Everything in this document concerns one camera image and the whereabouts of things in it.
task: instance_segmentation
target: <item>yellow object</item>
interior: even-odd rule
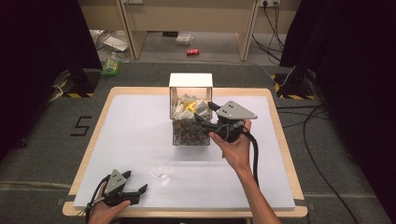
[[[191,104],[189,104],[189,110],[192,113],[196,113],[197,112],[197,110],[195,109],[196,106],[197,106],[197,103],[196,102],[192,102]]]

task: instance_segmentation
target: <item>metal bracket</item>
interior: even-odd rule
[[[105,194],[110,193],[111,191],[119,188],[125,183],[125,177],[123,177],[122,174],[120,174],[120,172],[118,172],[117,170],[113,170],[113,173],[111,173],[110,179],[108,180],[108,183],[106,185]]]

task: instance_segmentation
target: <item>power outlet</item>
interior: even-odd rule
[[[267,7],[279,7],[280,5],[280,0],[260,0],[260,7],[264,7],[264,1],[267,1]]]

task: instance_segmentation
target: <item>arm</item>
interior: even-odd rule
[[[250,120],[244,120],[244,122],[245,127],[250,131]],[[239,138],[235,142],[227,143],[215,133],[210,133],[209,136],[221,148],[222,158],[227,160],[238,175],[247,196],[254,223],[280,223],[254,180],[253,173],[250,169],[250,141],[248,138],[243,134],[240,134]]]

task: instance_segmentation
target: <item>gray carpet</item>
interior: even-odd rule
[[[265,67],[270,74],[285,72]],[[168,86],[170,73],[212,73],[214,87],[267,88],[276,106],[320,105],[310,100],[285,100],[275,96],[271,78],[256,65],[124,63],[116,77],[100,79],[92,98],[62,97],[50,104],[27,136],[28,146],[11,150],[0,163],[0,223],[84,223],[81,217],[65,217],[61,203],[73,183],[106,97],[117,86]],[[282,126],[302,122],[312,108],[278,109]],[[359,166],[348,157],[331,117],[321,108],[306,125],[306,140],[322,173],[340,193],[360,223],[390,223]],[[90,126],[85,136],[75,125]],[[283,223],[352,223],[345,207],[318,174],[303,139],[303,124],[284,128],[290,153],[306,201],[308,218],[282,218]],[[62,184],[59,188],[15,185],[21,182]]]

